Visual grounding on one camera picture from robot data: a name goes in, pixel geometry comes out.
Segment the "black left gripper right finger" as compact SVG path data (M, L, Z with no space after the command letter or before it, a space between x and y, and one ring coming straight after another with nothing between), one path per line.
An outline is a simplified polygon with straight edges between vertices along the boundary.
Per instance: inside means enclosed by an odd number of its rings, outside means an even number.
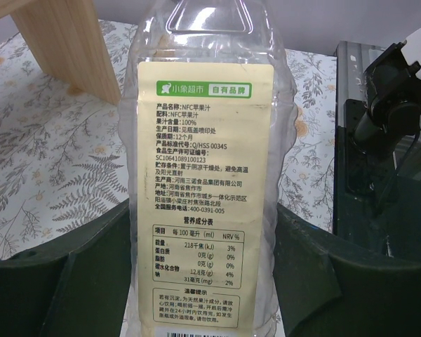
M421 336L421 263L343 240L277 206L274 281L287 336Z

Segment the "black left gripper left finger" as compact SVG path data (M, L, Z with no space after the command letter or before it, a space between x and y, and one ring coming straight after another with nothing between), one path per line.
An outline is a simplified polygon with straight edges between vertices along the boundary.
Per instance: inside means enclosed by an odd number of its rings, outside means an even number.
M0 260L0 336L119 336L131 282L124 201Z

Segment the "clear square juice bottle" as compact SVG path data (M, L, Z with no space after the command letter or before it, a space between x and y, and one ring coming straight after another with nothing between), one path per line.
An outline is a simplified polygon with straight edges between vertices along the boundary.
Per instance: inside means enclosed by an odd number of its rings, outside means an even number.
M156 1L119 104L128 336L273 336L279 181L296 85L266 1Z

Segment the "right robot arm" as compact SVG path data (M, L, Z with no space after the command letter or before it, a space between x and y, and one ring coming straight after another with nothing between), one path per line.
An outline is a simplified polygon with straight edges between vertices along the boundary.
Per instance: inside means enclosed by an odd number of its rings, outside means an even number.
M338 48L333 231L421 263L421 28Z

